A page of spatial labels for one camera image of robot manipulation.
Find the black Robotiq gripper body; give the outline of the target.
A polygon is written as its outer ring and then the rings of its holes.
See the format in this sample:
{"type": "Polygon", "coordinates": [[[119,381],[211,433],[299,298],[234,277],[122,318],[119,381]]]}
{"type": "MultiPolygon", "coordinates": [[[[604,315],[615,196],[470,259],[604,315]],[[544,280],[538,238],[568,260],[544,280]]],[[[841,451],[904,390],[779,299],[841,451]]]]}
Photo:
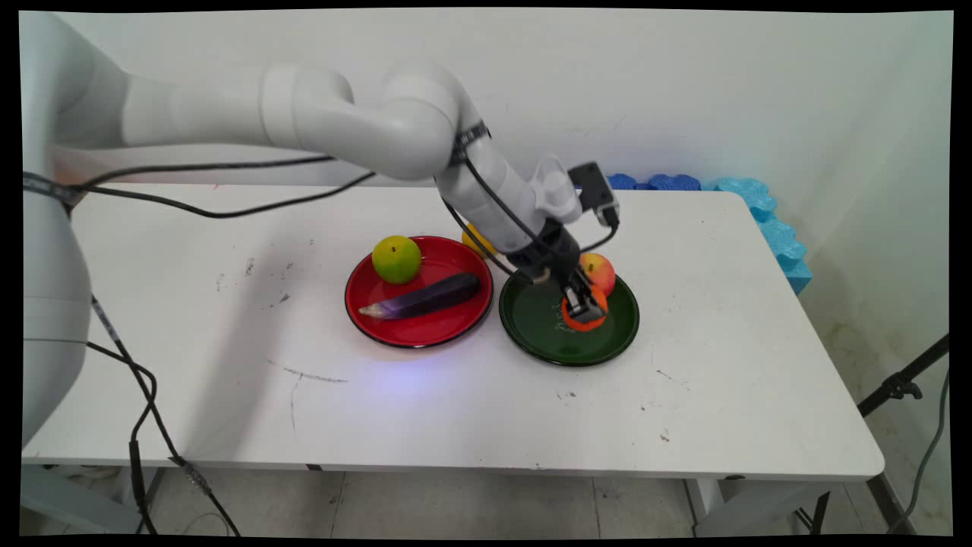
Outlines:
{"type": "Polygon", "coordinates": [[[581,270],[579,243],[566,227],[556,220],[546,220],[542,228],[516,251],[507,253],[514,267],[514,280],[527,284],[542,284],[546,276],[563,297],[589,297],[589,280],[581,270]]]}

